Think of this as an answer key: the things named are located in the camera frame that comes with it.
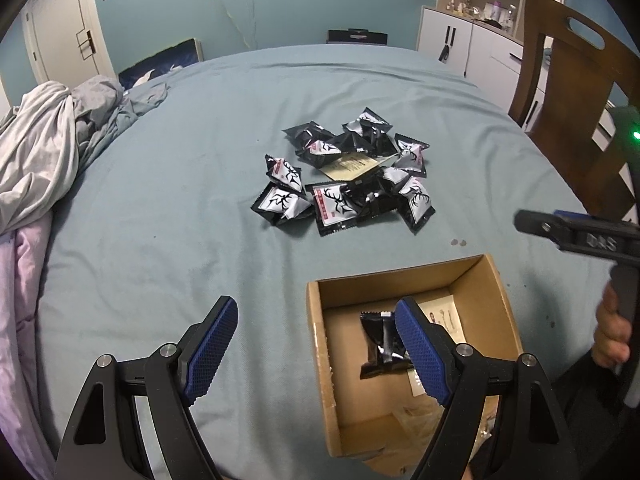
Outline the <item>right hand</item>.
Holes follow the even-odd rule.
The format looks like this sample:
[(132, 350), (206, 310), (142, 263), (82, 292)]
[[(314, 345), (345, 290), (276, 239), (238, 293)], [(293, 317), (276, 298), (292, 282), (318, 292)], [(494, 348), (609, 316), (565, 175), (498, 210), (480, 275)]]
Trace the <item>right hand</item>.
[(630, 356), (631, 322), (620, 315), (618, 297), (611, 282), (605, 285), (596, 319), (591, 348), (593, 361), (604, 368), (626, 363)]

